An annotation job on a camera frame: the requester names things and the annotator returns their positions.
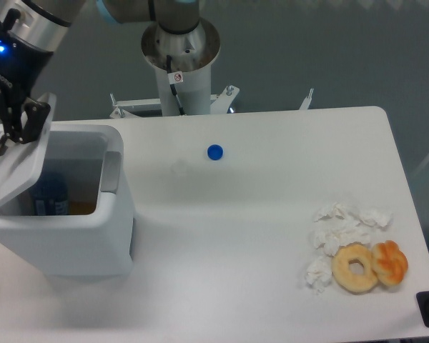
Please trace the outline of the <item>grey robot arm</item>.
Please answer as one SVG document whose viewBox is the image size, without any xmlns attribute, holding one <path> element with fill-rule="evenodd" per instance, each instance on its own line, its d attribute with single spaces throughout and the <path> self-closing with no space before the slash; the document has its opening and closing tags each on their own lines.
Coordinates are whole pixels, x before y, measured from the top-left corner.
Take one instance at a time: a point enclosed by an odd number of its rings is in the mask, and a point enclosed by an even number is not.
<svg viewBox="0 0 429 343">
<path fill-rule="evenodd" d="M 7 142 L 36 141 L 50 105 L 31 98 L 36 80 L 84 5 L 83 1 L 6 1 L 0 15 L 0 156 Z M 206 39 L 198 1 L 98 1 L 115 23 L 153 21 L 168 71 L 198 66 Z"/>
</svg>

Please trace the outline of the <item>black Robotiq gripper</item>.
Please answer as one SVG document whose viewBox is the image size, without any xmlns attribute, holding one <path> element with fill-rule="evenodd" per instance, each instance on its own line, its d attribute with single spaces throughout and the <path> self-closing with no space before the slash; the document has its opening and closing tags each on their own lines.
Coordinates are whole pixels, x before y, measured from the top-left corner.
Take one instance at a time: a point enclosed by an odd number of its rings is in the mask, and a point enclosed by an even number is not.
<svg viewBox="0 0 429 343">
<path fill-rule="evenodd" d="M 28 100 L 41 71 L 53 54 L 32 46 L 14 35 L 17 17 L 0 21 L 0 120 L 4 133 L 0 138 L 0 156 L 7 150 L 8 140 L 27 144 L 36 141 L 49 115 L 51 107 L 46 102 Z M 27 120 L 21 122 L 21 108 Z"/>
</svg>

